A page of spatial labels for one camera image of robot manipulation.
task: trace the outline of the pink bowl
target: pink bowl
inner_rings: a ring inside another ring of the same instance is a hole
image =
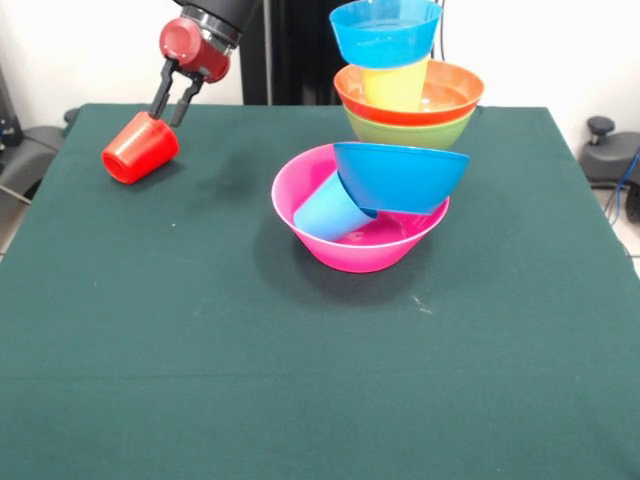
[[[336,168],[333,144],[316,147],[282,167],[271,189],[271,200],[280,218],[318,260],[336,270],[368,273],[394,265],[434,229],[449,210],[447,198],[431,215],[380,212],[374,222],[338,241],[313,237],[293,224],[293,214]]]

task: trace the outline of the plastic cup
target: plastic cup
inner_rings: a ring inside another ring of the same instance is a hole
[[[367,103],[398,112],[417,112],[422,106],[422,90],[429,58],[399,68],[362,69]]]
[[[396,68],[429,54],[441,16],[430,0],[361,0],[337,7],[329,20],[347,63]]]
[[[375,211],[363,211],[351,200],[338,172],[330,175],[294,213],[293,223],[303,232],[329,242],[374,221]]]
[[[147,112],[138,113],[102,152],[107,172],[132,184],[169,162],[180,152],[171,127]]]

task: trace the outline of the red cup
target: red cup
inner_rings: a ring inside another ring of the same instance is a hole
[[[178,137],[162,119],[140,112],[102,152],[102,163],[121,183],[132,184],[180,152]]]

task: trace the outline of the stack of cups and bowls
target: stack of cups and bowls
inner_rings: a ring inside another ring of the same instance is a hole
[[[331,12],[349,63],[334,80],[358,142],[303,152],[277,175],[276,212],[311,253],[366,273],[402,259],[448,211],[470,157],[451,151],[481,79],[430,58],[442,7],[359,0]]]

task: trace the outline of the light blue cup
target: light blue cup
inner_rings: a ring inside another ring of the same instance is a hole
[[[358,208],[336,171],[293,214],[293,224],[309,235],[333,242],[373,222],[377,216],[375,211]]]
[[[361,0],[329,15],[345,61],[363,68],[397,68],[425,58],[442,16],[429,0]]]
[[[430,214],[451,195],[469,165],[461,153],[344,142],[334,144],[338,172],[361,209]]]

